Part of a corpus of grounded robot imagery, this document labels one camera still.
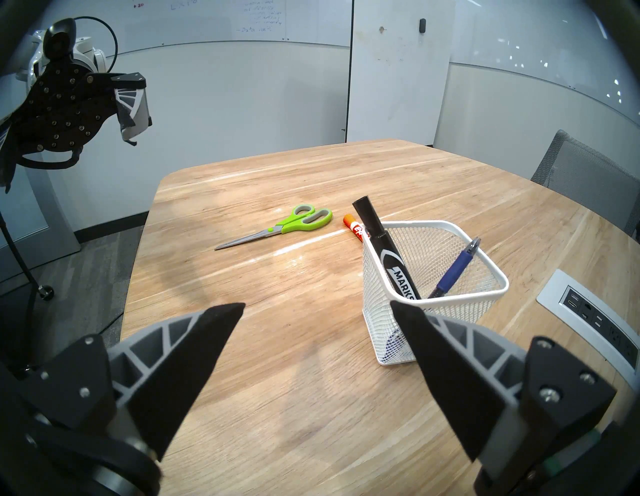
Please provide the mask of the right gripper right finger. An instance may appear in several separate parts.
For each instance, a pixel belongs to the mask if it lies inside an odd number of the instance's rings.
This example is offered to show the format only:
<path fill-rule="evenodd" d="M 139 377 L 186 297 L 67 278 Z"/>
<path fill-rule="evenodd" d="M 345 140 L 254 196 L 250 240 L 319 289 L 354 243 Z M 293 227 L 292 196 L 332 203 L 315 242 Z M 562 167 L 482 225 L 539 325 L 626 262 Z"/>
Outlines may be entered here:
<path fill-rule="evenodd" d="M 490 329 L 390 304 L 426 385 L 466 455 L 537 462 L 602 419 L 616 389 L 562 345 L 535 335 L 528 350 Z"/>

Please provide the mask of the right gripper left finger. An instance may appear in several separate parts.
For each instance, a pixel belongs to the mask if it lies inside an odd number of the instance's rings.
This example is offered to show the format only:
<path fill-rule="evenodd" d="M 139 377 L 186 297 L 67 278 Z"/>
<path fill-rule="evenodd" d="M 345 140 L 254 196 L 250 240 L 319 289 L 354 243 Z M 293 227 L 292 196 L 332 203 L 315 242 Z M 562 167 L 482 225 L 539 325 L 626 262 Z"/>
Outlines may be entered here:
<path fill-rule="evenodd" d="M 162 460 L 244 310 L 227 303 L 173 317 L 109 348 L 85 335 L 23 379 L 22 398 L 54 426 L 138 438 Z"/>

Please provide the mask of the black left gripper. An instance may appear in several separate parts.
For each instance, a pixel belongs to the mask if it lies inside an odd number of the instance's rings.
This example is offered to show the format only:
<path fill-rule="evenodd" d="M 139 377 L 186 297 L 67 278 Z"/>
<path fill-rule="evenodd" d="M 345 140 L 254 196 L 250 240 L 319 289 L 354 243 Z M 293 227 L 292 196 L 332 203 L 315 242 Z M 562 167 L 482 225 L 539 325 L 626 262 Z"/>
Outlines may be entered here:
<path fill-rule="evenodd" d="M 73 61 L 50 63 L 25 102 L 1 122 L 1 187 L 8 193 L 19 156 L 84 146 L 115 113 L 124 142 L 152 126 L 141 73 L 95 73 Z"/>

